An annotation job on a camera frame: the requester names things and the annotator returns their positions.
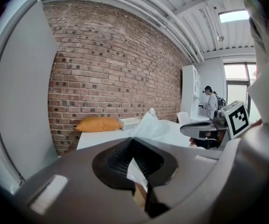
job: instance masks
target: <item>woman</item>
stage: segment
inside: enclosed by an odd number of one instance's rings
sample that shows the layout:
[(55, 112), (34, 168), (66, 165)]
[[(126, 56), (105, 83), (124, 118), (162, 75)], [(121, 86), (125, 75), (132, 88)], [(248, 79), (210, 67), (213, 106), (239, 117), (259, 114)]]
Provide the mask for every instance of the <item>woman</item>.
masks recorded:
[(218, 103), (218, 94), (215, 91), (212, 91), (212, 88), (210, 86), (205, 87), (205, 94), (209, 95), (208, 102), (201, 105), (202, 108), (209, 111), (209, 117), (213, 119), (214, 112), (218, 109), (219, 103)]

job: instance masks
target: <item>orange pillow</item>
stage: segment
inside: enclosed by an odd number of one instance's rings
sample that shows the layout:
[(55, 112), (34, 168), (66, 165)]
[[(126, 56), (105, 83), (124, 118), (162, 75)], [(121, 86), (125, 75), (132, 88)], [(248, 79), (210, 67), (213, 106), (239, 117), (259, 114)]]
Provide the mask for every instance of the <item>orange pillow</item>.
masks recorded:
[(80, 121), (76, 130), (82, 132), (102, 132), (120, 129), (118, 120), (110, 117), (88, 117)]

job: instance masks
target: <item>white cabinet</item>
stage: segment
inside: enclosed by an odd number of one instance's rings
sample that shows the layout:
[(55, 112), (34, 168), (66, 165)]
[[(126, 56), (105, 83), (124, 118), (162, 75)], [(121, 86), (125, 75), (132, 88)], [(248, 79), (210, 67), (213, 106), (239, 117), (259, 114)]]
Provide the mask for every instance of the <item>white cabinet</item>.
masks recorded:
[(193, 65), (182, 68), (182, 102), (181, 111), (187, 112), (189, 116), (196, 116), (198, 113), (201, 77)]
[(194, 88), (193, 88), (193, 96), (196, 98), (200, 97), (200, 86), (201, 86), (201, 77), (198, 74), (196, 68), (192, 66), (193, 68), (193, 82), (194, 82)]

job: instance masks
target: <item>white box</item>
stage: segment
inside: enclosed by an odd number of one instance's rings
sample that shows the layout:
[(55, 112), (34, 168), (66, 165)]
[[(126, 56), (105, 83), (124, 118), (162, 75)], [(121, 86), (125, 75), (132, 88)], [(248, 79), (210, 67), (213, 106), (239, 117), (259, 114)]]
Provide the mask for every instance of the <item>white box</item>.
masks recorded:
[(121, 129), (123, 131), (134, 129), (138, 123), (140, 123), (140, 118), (127, 118), (127, 119), (119, 119), (119, 123), (121, 124)]

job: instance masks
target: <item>brick wall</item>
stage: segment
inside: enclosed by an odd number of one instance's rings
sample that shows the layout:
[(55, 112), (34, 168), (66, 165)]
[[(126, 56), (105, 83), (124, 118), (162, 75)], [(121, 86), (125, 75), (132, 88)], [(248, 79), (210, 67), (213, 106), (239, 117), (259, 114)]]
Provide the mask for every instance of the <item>brick wall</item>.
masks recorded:
[(77, 147), (90, 116), (143, 116), (153, 107), (176, 121), (181, 67), (188, 62), (161, 32), (124, 10), (94, 2), (44, 5), (59, 49), (50, 76), (50, 130), (59, 154)]

